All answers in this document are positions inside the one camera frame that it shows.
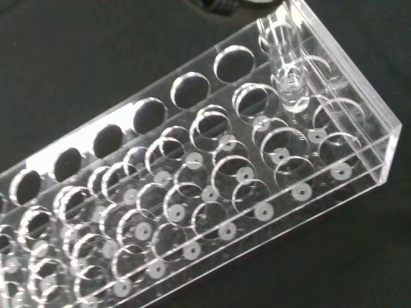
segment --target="round hole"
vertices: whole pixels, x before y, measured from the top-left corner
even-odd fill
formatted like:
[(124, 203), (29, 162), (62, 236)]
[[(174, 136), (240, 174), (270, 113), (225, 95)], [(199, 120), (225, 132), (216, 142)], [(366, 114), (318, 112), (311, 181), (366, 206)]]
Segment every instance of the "round hole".
[(217, 138), (224, 134), (229, 128), (227, 118), (219, 112), (206, 112), (205, 116), (198, 124), (198, 132), (207, 138)]
[(41, 278), (46, 278), (47, 276), (51, 276), (58, 271), (58, 264), (53, 261), (48, 261), (44, 263), (39, 270), (37, 271), (37, 275)]
[(199, 73), (190, 72), (178, 77), (171, 87), (171, 100), (182, 109), (188, 109), (203, 99), (210, 91), (207, 78)]
[(97, 134), (93, 144), (93, 152), (97, 158), (104, 158), (120, 149), (122, 143), (123, 131), (117, 125), (110, 124)]
[(63, 182), (70, 176), (75, 175), (82, 163), (81, 153), (74, 148), (65, 150), (57, 158), (54, 164), (54, 177), (57, 182)]
[(148, 133), (160, 126), (167, 118), (167, 108), (157, 98), (146, 98), (138, 101), (133, 118), (134, 131), (139, 134)]
[(29, 236), (32, 239), (38, 239), (47, 234), (50, 226), (50, 216), (45, 212), (39, 212), (28, 223)]
[(237, 102), (236, 108), (241, 116), (254, 118), (265, 111), (268, 103), (268, 92), (260, 87), (250, 87)]
[(179, 159), (184, 155), (184, 147), (177, 140), (165, 139), (161, 148), (162, 153), (170, 159)]
[(254, 64), (251, 50), (243, 46), (230, 46), (216, 57), (214, 73), (219, 80), (232, 83), (248, 75)]
[(40, 187), (40, 175), (34, 170), (23, 170), (12, 181), (10, 199), (17, 205), (24, 205), (37, 197)]
[(89, 196), (89, 194), (81, 190), (77, 190), (71, 195), (65, 204), (65, 211), (62, 213), (66, 221), (72, 221), (79, 216), (85, 206), (83, 203)]
[(10, 237), (5, 234), (0, 234), (0, 254), (8, 255), (12, 252), (12, 245), (10, 243)]
[(4, 297), (13, 298), (19, 292), (19, 285), (15, 282), (6, 282), (5, 283), (5, 293)]

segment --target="dark fabric surface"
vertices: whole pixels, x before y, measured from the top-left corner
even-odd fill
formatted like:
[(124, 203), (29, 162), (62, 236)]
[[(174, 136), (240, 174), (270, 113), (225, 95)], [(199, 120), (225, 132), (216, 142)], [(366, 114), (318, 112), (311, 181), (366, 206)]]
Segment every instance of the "dark fabric surface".
[[(388, 184), (154, 307), (411, 307), (408, 1), (308, 2), (405, 124)], [(203, 19), (179, 0), (25, 0), (0, 11), (0, 170), (241, 23)]]

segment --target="circular hole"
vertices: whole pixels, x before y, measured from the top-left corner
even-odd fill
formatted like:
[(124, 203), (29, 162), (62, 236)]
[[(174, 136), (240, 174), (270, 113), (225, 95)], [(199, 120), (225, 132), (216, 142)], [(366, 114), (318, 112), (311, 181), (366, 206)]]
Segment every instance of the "circular hole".
[(182, 249), (176, 250), (176, 247), (183, 245), (186, 241), (187, 236), (183, 230), (171, 224), (165, 224), (154, 233), (152, 250), (156, 257), (164, 261), (177, 261), (182, 256)]
[(8, 255), (12, 252), (12, 244), (10, 242), (10, 236), (6, 234), (0, 234), (0, 254)]
[(40, 175), (34, 170), (23, 170), (12, 181), (10, 199), (18, 205), (24, 205), (37, 197), (40, 187)]
[(4, 297), (13, 298), (19, 292), (19, 288), (20, 286), (15, 282), (6, 282)]
[(51, 227), (50, 216), (45, 212), (39, 212), (28, 223), (28, 233), (32, 239), (38, 239), (47, 234)]
[(199, 73), (190, 72), (178, 77), (171, 87), (171, 100), (182, 109), (188, 109), (203, 99), (210, 91), (207, 78)]
[(167, 108), (157, 98), (146, 98), (138, 101), (133, 118), (134, 131), (139, 134), (148, 133), (160, 126), (167, 118)]
[(86, 191), (84, 190), (73, 190), (73, 193), (71, 193), (70, 198), (67, 200), (67, 203), (64, 204), (65, 209), (64, 213), (64, 218), (66, 221), (72, 221), (73, 219), (77, 218), (78, 215), (82, 211), (82, 205), (84, 201), (90, 196), (90, 194), (87, 194)]
[[(361, 147), (361, 142), (349, 133), (331, 133), (323, 138), (317, 151), (321, 161), (326, 165), (330, 165), (353, 154), (355, 148)], [(359, 158), (354, 156), (345, 160), (345, 163), (354, 166), (358, 161)]]
[(148, 210), (154, 215), (159, 215), (162, 212), (162, 203), (167, 194), (167, 189), (160, 185), (149, 183), (140, 189), (137, 194), (136, 206), (144, 216), (144, 210)]
[(198, 132), (204, 137), (217, 138), (227, 131), (229, 122), (227, 118), (219, 112), (213, 112), (211, 114), (206, 112), (203, 119), (200, 120), (197, 128)]
[(87, 181), (87, 188), (90, 189), (90, 191), (92, 191), (94, 194), (101, 193), (101, 183), (103, 180), (103, 176), (108, 169), (109, 167), (106, 166), (98, 167), (91, 173)]
[(104, 158), (107, 155), (120, 149), (123, 143), (123, 131), (114, 124), (104, 127), (96, 136), (93, 144), (93, 152), (97, 158)]
[(222, 164), (219, 172), (221, 172), (223, 175), (234, 176), (241, 168), (246, 167), (248, 165), (248, 160), (242, 157), (232, 158), (228, 160), (226, 163)]
[(210, 201), (199, 205), (193, 213), (191, 224), (196, 234), (204, 239), (218, 237), (218, 225), (228, 218), (226, 207), (221, 203)]
[(57, 182), (63, 182), (70, 176), (75, 175), (82, 163), (81, 153), (74, 148), (65, 150), (57, 158), (54, 164), (54, 177)]
[(170, 159), (179, 159), (184, 155), (184, 147), (178, 140), (164, 139), (161, 150)]
[(188, 144), (190, 142), (190, 136), (187, 129), (182, 126), (172, 126), (166, 128), (161, 137), (172, 138), (179, 141), (181, 144)]
[(254, 64), (251, 50), (243, 46), (230, 46), (216, 57), (214, 73), (219, 80), (232, 83), (248, 75)]
[(48, 261), (44, 263), (37, 271), (37, 275), (40, 278), (45, 278), (51, 276), (58, 271), (58, 264), (53, 261)]
[[(281, 161), (274, 170), (274, 180), (280, 188), (289, 187), (304, 181), (315, 173), (314, 165), (307, 158), (290, 156)], [(307, 190), (303, 187), (296, 188), (296, 194), (306, 195)]]
[(119, 278), (128, 278), (132, 282), (143, 279), (143, 272), (136, 271), (146, 262), (146, 256), (140, 246), (131, 244), (118, 250), (112, 261), (112, 272)]
[(246, 216), (255, 217), (253, 211), (250, 211), (251, 208), (269, 196), (270, 191), (264, 182), (248, 180), (237, 185), (232, 194), (231, 203), (237, 212), (249, 210)]
[(251, 87), (244, 90), (246, 93), (241, 96), (236, 104), (236, 109), (241, 116), (254, 118), (263, 113), (268, 103), (268, 92), (261, 87)]

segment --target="clear acrylic test tube rack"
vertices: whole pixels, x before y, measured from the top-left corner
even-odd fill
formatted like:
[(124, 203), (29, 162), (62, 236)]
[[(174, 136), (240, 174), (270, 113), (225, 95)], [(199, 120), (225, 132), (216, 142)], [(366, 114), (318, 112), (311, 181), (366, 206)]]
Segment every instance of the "clear acrylic test tube rack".
[(2, 307), (144, 307), (387, 181), (401, 123), (291, 10), (1, 174)]

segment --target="black background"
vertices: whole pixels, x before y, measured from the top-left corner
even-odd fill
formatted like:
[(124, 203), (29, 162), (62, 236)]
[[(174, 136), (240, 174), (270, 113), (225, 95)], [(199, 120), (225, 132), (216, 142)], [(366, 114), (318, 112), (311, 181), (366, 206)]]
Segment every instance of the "black background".
[[(411, 307), (407, 3), (308, 0), (405, 125), (388, 184), (154, 307)], [(23, 0), (3, 10), (0, 170), (234, 33), (241, 16), (203, 18), (182, 0)]]

